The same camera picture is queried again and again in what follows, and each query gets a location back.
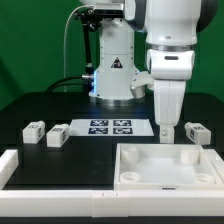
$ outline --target black table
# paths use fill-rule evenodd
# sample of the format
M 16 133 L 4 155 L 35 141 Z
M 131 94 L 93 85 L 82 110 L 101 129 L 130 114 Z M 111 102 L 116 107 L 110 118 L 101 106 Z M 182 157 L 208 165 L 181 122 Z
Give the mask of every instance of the black table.
M 176 144 L 192 144 L 186 137 L 187 122 L 201 123 L 212 131 L 214 148 L 224 156 L 224 104 L 208 94 L 186 94 L 181 118 L 175 128 Z M 39 144 L 24 145 L 22 130 L 32 121 L 44 121 L 46 132 L 55 124 L 72 119 L 149 119 L 155 136 L 70 137 L 61 149 L 47 148 L 46 137 Z M 112 190 L 117 143 L 159 143 L 154 119 L 153 95 L 145 103 L 109 108 L 90 104 L 83 93 L 30 93 L 0 112 L 0 153 L 19 151 L 20 165 L 4 190 L 93 189 Z M 224 218 L 51 218 L 0 219 L 10 223 L 223 223 Z

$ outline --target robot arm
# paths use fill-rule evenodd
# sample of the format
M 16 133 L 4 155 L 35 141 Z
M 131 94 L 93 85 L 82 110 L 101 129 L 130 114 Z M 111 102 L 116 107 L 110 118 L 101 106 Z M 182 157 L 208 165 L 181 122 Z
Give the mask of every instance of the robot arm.
M 160 142 L 174 142 L 186 81 L 192 76 L 196 30 L 204 29 L 217 9 L 216 0 L 126 0 L 125 18 L 137 31 L 146 31 L 147 68 L 133 79 L 135 97 L 142 85 L 154 89 L 155 118 Z

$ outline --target warning label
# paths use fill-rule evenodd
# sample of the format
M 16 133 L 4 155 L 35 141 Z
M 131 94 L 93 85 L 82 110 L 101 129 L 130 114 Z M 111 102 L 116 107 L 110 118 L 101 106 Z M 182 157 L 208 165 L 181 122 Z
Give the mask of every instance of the warning label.
M 111 68 L 123 68 L 120 59 L 117 57 Z

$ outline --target cable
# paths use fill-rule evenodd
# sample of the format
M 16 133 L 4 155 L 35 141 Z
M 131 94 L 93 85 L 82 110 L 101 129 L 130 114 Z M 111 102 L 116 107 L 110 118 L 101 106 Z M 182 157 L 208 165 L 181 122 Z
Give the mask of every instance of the cable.
M 67 46 L 67 34 L 68 34 L 68 27 L 69 27 L 69 23 L 72 19 L 72 17 L 74 16 L 74 14 L 82 8 L 93 8 L 93 5 L 84 5 L 84 6 L 80 6 L 78 8 L 76 8 L 75 10 L 72 11 L 72 13 L 70 14 L 70 16 L 68 17 L 66 26 L 65 26 L 65 33 L 64 33 L 64 78 L 66 78 L 66 62 L 67 62 L 67 57 L 66 57 L 66 46 Z
M 61 84 L 63 82 L 67 82 L 67 81 L 70 81 L 70 80 L 74 80 L 74 79 L 82 79 L 82 76 L 70 76 L 70 77 L 67 77 L 67 78 L 64 78 L 64 79 L 60 79 L 58 81 L 56 81 L 55 83 L 53 83 L 52 85 L 50 85 L 46 90 L 45 92 L 51 92 L 51 89 L 53 89 L 55 86 L 57 86 L 58 84 Z
M 59 87 L 62 87 L 62 86 L 81 86 L 82 84 L 78 84 L 78 83 L 64 83 L 64 84 L 59 84 L 59 85 L 56 85 L 54 87 L 51 88 L 51 90 L 49 92 L 53 92 L 55 89 L 59 88 Z

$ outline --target green backdrop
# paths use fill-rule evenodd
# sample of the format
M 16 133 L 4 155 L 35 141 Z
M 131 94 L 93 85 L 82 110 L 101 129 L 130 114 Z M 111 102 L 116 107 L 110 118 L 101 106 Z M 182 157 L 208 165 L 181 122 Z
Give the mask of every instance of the green backdrop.
M 0 109 L 27 92 L 44 91 L 63 78 L 63 35 L 78 0 L 0 0 Z M 215 20 L 198 35 L 193 78 L 188 92 L 211 93 L 224 102 L 224 1 Z M 135 64 L 144 68 L 145 36 L 136 34 Z M 97 34 L 91 34 L 94 64 Z M 84 72 L 80 22 L 68 32 L 67 76 Z

